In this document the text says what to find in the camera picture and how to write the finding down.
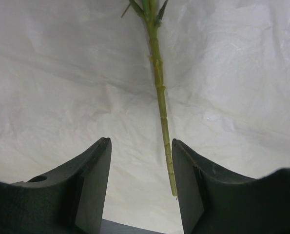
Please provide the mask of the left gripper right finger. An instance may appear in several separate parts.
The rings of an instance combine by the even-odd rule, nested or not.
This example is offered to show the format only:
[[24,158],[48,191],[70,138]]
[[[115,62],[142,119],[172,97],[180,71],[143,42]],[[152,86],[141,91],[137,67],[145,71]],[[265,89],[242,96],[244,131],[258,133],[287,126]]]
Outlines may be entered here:
[[178,139],[172,153],[184,233],[290,234],[290,168],[255,179]]

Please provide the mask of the orange wrapping paper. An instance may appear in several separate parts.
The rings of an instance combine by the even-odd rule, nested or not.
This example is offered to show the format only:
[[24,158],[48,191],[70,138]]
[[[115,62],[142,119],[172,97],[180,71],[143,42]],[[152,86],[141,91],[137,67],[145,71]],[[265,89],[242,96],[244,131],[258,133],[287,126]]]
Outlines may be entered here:
[[[0,180],[112,141],[103,218],[183,233],[148,36],[126,0],[0,0]],[[171,0],[158,31],[170,137],[239,174],[290,167],[290,0]]]

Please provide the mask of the yellow flower stem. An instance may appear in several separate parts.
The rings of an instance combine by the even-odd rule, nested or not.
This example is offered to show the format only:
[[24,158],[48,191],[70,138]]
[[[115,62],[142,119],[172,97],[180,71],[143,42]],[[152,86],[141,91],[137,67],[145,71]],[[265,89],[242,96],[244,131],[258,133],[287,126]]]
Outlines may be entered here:
[[167,119],[167,108],[165,98],[165,86],[164,86],[164,73],[163,73],[163,61],[159,48],[158,30],[162,25],[162,19],[165,13],[165,9],[168,1],[164,1],[161,8],[157,10],[157,2],[155,0],[142,0],[139,5],[135,0],[129,0],[129,4],[122,13],[124,16],[127,10],[131,7],[135,13],[144,21],[148,37],[150,48],[150,61],[153,66],[153,73],[155,79],[155,88],[157,94],[162,139],[164,145],[164,152],[166,157],[167,172],[171,187],[171,192],[174,197],[177,197],[177,187],[174,175],[174,166],[171,152],[171,142],[169,135],[169,126]]

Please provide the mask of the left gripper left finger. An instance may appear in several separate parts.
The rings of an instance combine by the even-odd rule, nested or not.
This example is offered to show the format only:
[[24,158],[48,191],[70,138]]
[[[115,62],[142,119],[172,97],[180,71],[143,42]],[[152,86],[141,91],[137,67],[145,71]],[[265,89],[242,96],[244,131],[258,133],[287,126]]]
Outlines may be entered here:
[[103,137],[27,182],[0,181],[0,234],[99,233],[111,152]]

